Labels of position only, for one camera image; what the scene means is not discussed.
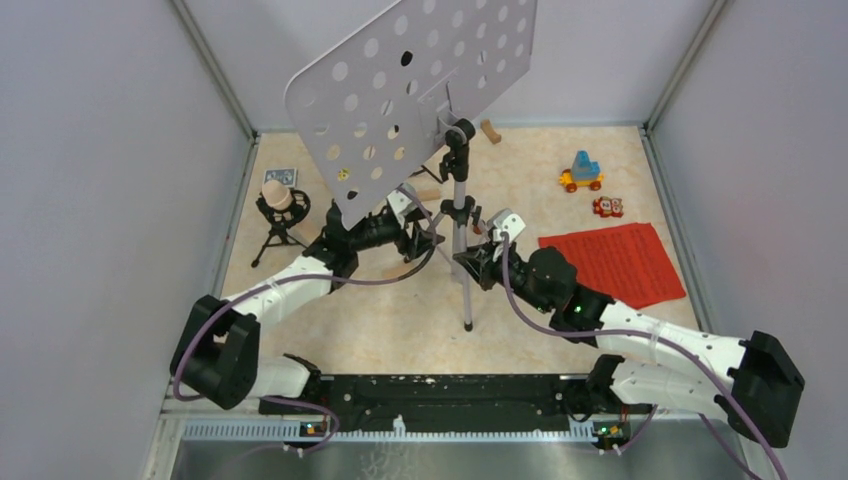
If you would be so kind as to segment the toy microphone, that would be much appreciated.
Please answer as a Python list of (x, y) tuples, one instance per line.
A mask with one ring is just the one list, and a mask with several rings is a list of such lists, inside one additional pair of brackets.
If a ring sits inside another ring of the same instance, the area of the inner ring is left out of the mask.
[(311, 199), (306, 192), (288, 187), (277, 179), (267, 180), (255, 202), (260, 214), (269, 223), (267, 238), (251, 262), (256, 268), (270, 247), (306, 244), (292, 235), (292, 230), (307, 219)]

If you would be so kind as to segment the silver music stand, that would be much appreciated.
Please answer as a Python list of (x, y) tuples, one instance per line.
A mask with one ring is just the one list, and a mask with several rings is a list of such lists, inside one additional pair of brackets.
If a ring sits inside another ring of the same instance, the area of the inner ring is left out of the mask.
[[(534, 1), (398, 1), (296, 73), (288, 115), (352, 227), (530, 68)], [(340, 182), (338, 173), (350, 177)]]

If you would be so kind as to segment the red sheet music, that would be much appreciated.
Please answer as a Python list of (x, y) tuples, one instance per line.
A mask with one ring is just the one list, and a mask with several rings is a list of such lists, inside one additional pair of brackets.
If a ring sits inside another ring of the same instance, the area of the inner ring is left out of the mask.
[(643, 309), (686, 296), (683, 284), (650, 223), (541, 237), (577, 269), (578, 282)]

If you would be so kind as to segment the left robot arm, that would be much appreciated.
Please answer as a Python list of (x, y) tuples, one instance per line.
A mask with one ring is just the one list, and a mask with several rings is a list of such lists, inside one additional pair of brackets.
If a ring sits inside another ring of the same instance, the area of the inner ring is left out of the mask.
[[(229, 410), (249, 396), (277, 397), (297, 413), (319, 404), (319, 369), (285, 354), (260, 365), (260, 337), (310, 302), (345, 285), (398, 283), (426, 266), (443, 237), (432, 213), (416, 199), (402, 194), (387, 201), (346, 229), (334, 218), (332, 207), (324, 228), (287, 267), (253, 287), (226, 298), (204, 295), (192, 305), (170, 362), (171, 392), (182, 402), (209, 400)], [(393, 244), (416, 266), (386, 280), (354, 278), (359, 254)]]

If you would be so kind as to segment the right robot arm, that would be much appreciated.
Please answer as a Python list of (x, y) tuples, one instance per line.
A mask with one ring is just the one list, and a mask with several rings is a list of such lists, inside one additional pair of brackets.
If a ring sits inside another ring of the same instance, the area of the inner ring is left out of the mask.
[(602, 351), (586, 397), (600, 412), (652, 404), (723, 419), (740, 435), (773, 448), (789, 444), (805, 380), (780, 340), (756, 330), (720, 336), (654, 318), (577, 280), (554, 247), (522, 259), (500, 242), (453, 257), (482, 289), (500, 285), (551, 316), (549, 330)]

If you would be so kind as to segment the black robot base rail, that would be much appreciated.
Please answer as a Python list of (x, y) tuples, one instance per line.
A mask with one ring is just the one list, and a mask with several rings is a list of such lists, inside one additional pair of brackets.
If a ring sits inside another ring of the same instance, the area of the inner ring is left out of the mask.
[(325, 375), (300, 400), (335, 413), (343, 432), (387, 431), (396, 419), (412, 433), (555, 432), (651, 410), (561, 374)]

